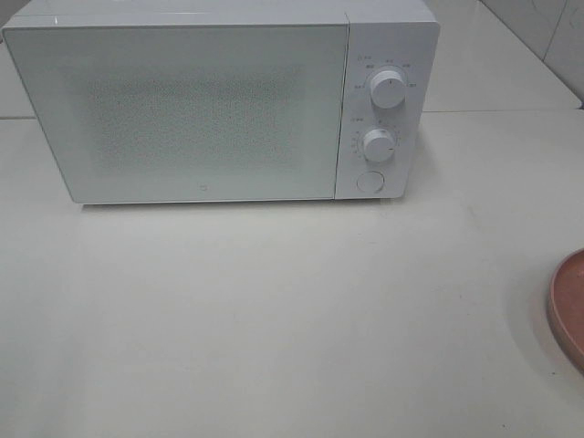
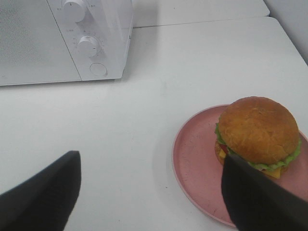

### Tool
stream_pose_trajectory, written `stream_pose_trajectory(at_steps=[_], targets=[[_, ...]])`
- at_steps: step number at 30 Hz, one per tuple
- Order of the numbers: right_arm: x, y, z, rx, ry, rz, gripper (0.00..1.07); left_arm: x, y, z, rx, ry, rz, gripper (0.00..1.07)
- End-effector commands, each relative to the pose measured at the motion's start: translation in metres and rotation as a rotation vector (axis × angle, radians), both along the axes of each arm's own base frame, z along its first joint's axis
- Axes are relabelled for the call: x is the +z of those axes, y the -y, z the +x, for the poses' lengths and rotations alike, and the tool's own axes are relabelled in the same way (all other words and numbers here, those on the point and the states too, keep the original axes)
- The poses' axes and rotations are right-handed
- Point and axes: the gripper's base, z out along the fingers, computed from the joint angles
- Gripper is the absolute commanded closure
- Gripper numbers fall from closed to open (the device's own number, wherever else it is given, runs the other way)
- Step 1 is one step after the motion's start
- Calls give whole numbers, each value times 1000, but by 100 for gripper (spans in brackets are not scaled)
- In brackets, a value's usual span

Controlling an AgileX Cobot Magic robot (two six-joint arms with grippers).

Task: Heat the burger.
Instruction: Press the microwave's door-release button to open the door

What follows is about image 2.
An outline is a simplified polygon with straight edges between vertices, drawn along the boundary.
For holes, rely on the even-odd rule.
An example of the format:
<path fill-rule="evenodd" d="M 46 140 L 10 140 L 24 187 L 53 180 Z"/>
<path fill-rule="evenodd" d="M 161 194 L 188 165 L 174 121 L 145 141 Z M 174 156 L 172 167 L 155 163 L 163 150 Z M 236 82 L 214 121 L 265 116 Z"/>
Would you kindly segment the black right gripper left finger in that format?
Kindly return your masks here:
<path fill-rule="evenodd" d="M 69 151 L 0 195 L 2 231 L 63 231 L 80 191 L 80 153 Z"/>

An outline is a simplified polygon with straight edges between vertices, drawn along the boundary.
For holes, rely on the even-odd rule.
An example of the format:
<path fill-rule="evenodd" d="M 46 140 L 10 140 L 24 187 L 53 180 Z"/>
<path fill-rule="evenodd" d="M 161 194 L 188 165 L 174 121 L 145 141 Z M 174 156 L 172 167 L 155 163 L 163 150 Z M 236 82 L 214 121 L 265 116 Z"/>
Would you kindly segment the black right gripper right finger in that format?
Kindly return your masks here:
<path fill-rule="evenodd" d="M 221 192 L 231 221 L 240 231 L 308 229 L 308 203 L 235 154 L 224 160 Z"/>

